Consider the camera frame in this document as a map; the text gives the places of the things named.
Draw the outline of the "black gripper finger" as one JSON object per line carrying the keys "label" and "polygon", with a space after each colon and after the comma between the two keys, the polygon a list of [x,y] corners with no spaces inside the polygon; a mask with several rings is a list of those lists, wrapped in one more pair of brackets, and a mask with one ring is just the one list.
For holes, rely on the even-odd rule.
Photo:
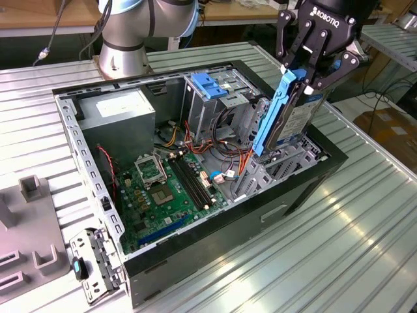
{"label": "black gripper finger", "polygon": [[302,20],[298,23],[298,34],[288,48],[286,45],[287,29],[296,20],[296,15],[290,10],[282,10],[277,20],[276,55],[278,61],[287,69],[295,69],[299,62],[299,51],[313,30],[312,20]]}
{"label": "black gripper finger", "polygon": [[342,78],[356,70],[360,65],[360,60],[356,54],[352,52],[344,52],[339,68],[327,76],[321,76],[319,74],[318,66],[324,56],[324,52],[327,51],[326,47],[329,40],[330,32],[322,30],[318,35],[314,48],[312,48],[312,54],[308,62],[308,71],[305,77],[305,83],[308,87],[318,91],[321,91],[340,81]]}

